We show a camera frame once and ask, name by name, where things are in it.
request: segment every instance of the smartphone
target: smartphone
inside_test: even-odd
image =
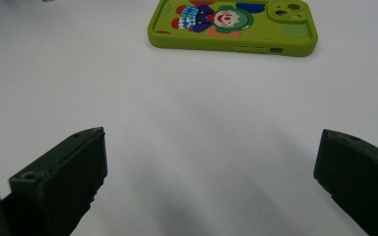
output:
[[[300,0],[160,0],[149,41],[161,48],[307,56],[318,34]]]

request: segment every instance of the cartoon character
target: cartoon character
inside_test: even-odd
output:
[[[177,30],[202,32],[214,26],[217,32],[231,33],[246,30],[254,23],[249,12],[231,6],[221,6],[214,11],[208,5],[183,5],[176,9],[176,13],[182,16],[171,22],[171,26]]]

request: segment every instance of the clown face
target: clown face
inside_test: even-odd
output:
[[[232,28],[239,22],[240,16],[232,10],[219,11],[214,16],[214,23],[221,28]]]

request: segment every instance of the colorful printed design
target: colorful printed design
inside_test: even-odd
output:
[[[264,4],[241,4],[240,8],[232,6],[220,6],[215,11],[206,4],[196,4],[195,6],[182,5],[176,9],[180,18],[171,22],[171,26],[176,30],[190,30],[193,32],[203,32],[211,27],[217,33],[232,33],[249,29],[254,18],[250,13],[264,11]]]

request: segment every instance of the phone case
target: phone case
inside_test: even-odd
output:
[[[149,40],[162,48],[306,56],[318,35],[300,0],[160,0]]]

